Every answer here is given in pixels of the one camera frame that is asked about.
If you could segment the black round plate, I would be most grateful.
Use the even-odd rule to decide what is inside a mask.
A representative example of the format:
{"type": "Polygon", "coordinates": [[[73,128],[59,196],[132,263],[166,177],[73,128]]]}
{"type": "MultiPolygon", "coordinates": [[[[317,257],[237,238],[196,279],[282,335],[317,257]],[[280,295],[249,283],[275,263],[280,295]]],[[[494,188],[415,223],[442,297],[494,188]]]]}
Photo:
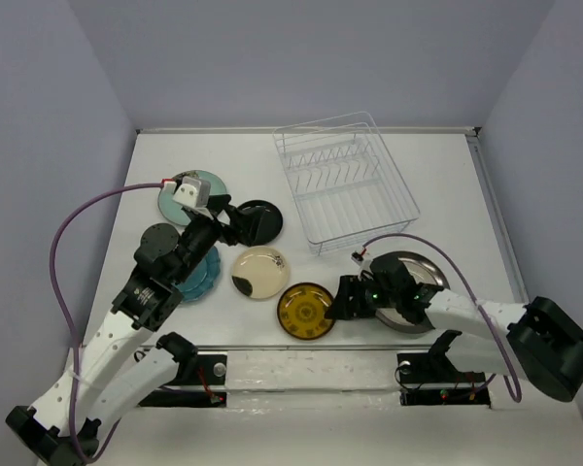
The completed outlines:
{"type": "Polygon", "coordinates": [[[284,219],[281,211],[277,206],[265,200],[251,200],[241,204],[238,207],[262,206],[264,215],[262,224],[267,235],[267,244],[273,242],[283,229],[284,219]]]}

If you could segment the yellow patterned plate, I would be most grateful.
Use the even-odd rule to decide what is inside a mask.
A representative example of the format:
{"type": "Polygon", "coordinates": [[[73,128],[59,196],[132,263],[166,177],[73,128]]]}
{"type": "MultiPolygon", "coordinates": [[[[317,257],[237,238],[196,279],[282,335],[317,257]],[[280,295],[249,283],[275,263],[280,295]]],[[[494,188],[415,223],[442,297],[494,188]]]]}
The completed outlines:
{"type": "Polygon", "coordinates": [[[335,325],[326,317],[333,296],[317,283],[296,283],[280,297],[276,316],[290,336],[301,341],[315,341],[328,334],[335,325]]]}

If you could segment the light green flower plate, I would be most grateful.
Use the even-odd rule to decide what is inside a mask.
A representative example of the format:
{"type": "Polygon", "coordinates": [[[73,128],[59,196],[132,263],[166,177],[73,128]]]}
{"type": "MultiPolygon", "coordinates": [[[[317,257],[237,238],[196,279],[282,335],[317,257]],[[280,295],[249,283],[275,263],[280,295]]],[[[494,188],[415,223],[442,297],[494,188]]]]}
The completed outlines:
{"type": "MultiPolygon", "coordinates": [[[[191,170],[177,174],[173,180],[180,182],[184,177],[193,177],[206,180],[210,183],[211,195],[227,194],[227,188],[223,180],[216,174],[205,170],[191,170]]],[[[173,201],[173,189],[163,188],[157,197],[157,206],[160,213],[171,223],[179,226],[187,226],[190,222],[188,215],[181,206],[173,201]]]]}

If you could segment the cream plate with black marks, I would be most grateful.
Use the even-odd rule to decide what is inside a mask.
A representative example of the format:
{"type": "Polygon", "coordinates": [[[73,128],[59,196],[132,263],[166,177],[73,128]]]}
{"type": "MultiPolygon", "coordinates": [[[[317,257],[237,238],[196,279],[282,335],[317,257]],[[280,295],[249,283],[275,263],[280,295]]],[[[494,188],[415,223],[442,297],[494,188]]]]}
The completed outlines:
{"type": "Polygon", "coordinates": [[[242,252],[231,267],[234,287],[254,300],[269,299],[287,285],[291,275],[288,260],[269,246],[251,247],[242,252]]]}

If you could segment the dark teal scalloped plate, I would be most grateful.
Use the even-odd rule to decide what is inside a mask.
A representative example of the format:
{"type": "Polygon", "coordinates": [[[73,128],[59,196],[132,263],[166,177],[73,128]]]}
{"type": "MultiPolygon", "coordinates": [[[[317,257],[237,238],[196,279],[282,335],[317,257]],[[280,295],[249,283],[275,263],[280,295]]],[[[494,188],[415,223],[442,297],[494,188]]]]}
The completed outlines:
{"type": "Polygon", "coordinates": [[[221,257],[218,249],[212,247],[189,277],[177,288],[182,292],[182,303],[198,301],[212,291],[221,274],[221,257]]]}

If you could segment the large dark rimmed plate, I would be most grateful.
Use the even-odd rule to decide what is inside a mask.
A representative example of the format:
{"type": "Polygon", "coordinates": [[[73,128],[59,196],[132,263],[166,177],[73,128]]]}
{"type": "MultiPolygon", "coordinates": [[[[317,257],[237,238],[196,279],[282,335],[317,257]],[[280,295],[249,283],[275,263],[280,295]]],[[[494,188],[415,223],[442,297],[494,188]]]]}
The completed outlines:
{"type": "MultiPolygon", "coordinates": [[[[450,288],[446,275],[428,258],[412,251],[393,251],[384,255],[389,259],[398,259],[402,262],[416,283],[450,288]]],[[[378,309],[376,318],[392,330],[408,335],[423,335],[434,329],[427,320],[424,323],[412,324],[395,310],[378,309]]]]}

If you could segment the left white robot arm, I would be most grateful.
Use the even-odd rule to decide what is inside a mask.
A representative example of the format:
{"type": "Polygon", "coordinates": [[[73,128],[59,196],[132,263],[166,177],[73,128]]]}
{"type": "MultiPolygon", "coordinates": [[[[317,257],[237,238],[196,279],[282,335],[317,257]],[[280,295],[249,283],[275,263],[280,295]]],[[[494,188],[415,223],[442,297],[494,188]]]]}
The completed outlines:
{"type": "Polygon", "coordinates": [[[150,226],[134,253],[135,267],[95,336],[86,346],[74,346],[71,365],[46,393],[7,415],[7,425],[45,464],[91,464],[126,412],[160,386],[193,377],[198,349],[176,332],[160,336],[127,372],[121,368],[178,308],[179,284],[215,243],[262,243],[264,208],[229,201],[229,195],[218,195],[200,209],[185,206],[190,222],[183,231],[168,223],[150,226]]]}

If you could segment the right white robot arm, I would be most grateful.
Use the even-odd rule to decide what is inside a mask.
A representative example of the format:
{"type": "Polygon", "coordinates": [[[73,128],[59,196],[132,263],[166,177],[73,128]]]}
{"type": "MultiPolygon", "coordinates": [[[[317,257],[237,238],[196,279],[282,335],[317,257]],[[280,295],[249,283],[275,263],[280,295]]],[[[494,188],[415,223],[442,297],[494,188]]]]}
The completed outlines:
{"type": "Polygon", "coordinates": [[[357,274],[340,278],[326,318],[392,316],[411,329],[437,331],[428,351],[413,360],[436,379],[494,374],[527,381],[560,402],[572,401],[583,384],[583,329],[554,301],[498,303],[460,295],[416,281],[394,252],[357,262],[357,274]]]}

